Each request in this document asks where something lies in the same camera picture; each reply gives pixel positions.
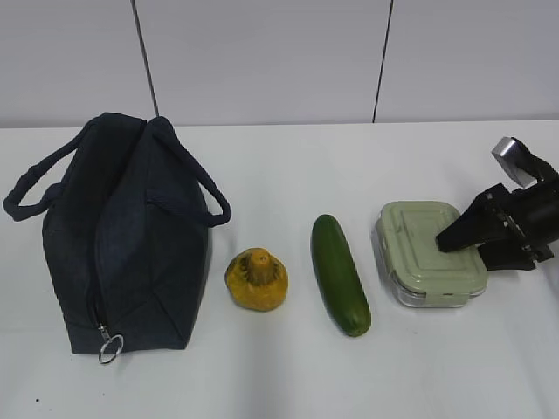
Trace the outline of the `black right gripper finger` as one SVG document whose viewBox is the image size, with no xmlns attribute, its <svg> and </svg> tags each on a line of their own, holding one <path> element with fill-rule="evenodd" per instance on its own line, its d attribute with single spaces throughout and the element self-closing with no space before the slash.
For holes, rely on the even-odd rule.
<svg viewBox="0 0 559 419">
<path fill-rule="evenodd" d="M 532 271 L 535 263 L 514 244 L 491 242 L 479 247 L 479 254 L 488 271 Z"/>
<path fill-rule="evenodd" d="M 500 218 L 500 206 L 494 199 L 475 198 L 457 220 L 436 236 L 442 252 L 507 238 L 507 227 Z"/>
</svg>

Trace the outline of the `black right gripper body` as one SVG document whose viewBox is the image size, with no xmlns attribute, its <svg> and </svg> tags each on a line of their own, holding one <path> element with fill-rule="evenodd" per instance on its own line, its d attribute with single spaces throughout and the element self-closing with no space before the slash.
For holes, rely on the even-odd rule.
<svg viewBox="0 0 559 419">
<path fill-rule="evenodd" d="M 544 262 L 554 256 L 549 245 L 558 239 L 557 177 L 513 191 L 499 183 L 476 198 L 494 199 L 500 206 L 507 238 L 494 242 L 514 244 L 534 262 Z"/>
</svg>

